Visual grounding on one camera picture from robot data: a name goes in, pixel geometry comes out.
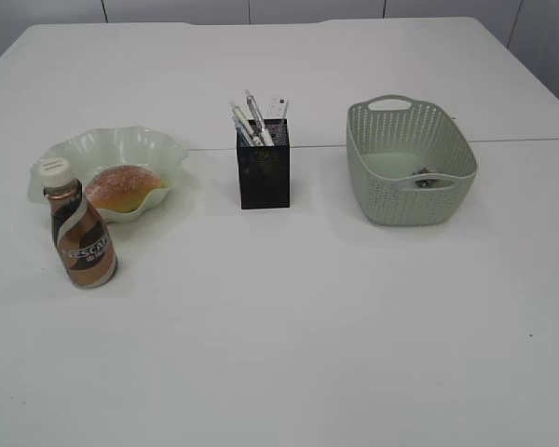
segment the black mesh pen holder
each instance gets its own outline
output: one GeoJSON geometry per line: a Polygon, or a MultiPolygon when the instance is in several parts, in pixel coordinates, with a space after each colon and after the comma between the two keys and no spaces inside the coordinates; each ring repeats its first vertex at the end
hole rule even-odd
{"type": "MultiPolygon", "coordinates": [[[[255,129],[254,121],[249,121],[255,129]]],[[[288,122],[266,119],[274,146],[247,146],[237,135],[240,206],[243,210],[290,208],[288,122]]]]}

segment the basket handle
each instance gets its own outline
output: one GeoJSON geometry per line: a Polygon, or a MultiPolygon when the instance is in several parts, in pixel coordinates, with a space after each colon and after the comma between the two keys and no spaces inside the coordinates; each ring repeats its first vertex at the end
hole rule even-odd
{"type": "Polygon", "coordinates": [[[414,191],[415,193],[420,192],[435,192],[435,191],[449,191],[457,187],[459,183],[459,178],[453,175],[447,174],[439,174],[437,172],[429,172],[426,174],[418,174],[412,177],[408,177],[405,179],[401,179],[398,181],[398,187],[401,191],[414,191]],[[420,188],[416,185],[416,182],[421,180],[442,180],[444,182],[448,182],[447,186],[439,187],[439,188],[420,188]]]}
{"type": "Polygon", "coordinates": [[[415,100],[413,100],[412,98],[408,98],[407,96],[403,96],[403,95],[384,95],[384,96],[378,96],[376,98],[373,98],[369,101],[365,101],[365,102],[359,102],[359,105],[365,106],[366,108],[368,108],[371,112],[377,112],[376,110],[371,109],[371,105],[376,103],[376,102],[381,102],[381,101],[388,101],[388,100],[395,100],[395,101],[401,101],[401,102],[408,102],[410,104],[410,107],[412,105],[415,104],[415,100]]]}

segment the green plastic basket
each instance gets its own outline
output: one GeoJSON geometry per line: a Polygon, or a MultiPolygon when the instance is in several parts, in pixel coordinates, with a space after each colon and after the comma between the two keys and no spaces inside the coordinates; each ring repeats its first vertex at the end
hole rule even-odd
{"type": "Polygon", "coordinates": [[[348,109],[347,141],[354,194],[377,224],[444,222],[476,176],[470,145],[451,117],[431,102],[388,95],[354,104],[348,109]],[[372,104],[384,100],[410,105],[371,110],[372,104]],[[423,168],[429,173],[415,175],[423,168]]]}

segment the bottle cap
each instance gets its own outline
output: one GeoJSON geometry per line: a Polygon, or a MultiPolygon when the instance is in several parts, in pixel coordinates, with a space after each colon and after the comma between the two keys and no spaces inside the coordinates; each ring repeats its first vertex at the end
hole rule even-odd
{"type": "Polygon", "coordinates": [[[46,188],[60,188],[75,179],[71,164],[66,158],[51,158],[37,168],[39,179],[46,188]]]}

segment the bread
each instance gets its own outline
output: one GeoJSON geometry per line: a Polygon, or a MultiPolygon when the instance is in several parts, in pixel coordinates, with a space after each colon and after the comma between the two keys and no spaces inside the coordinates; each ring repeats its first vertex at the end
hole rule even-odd
{"type": "Polygon", "coordinates": [[[116,212],[131,212],[141,206],[163,181],[141,166],[114,166],[100,172],[85,188],[87,200],[95,208],[116,212]]]}

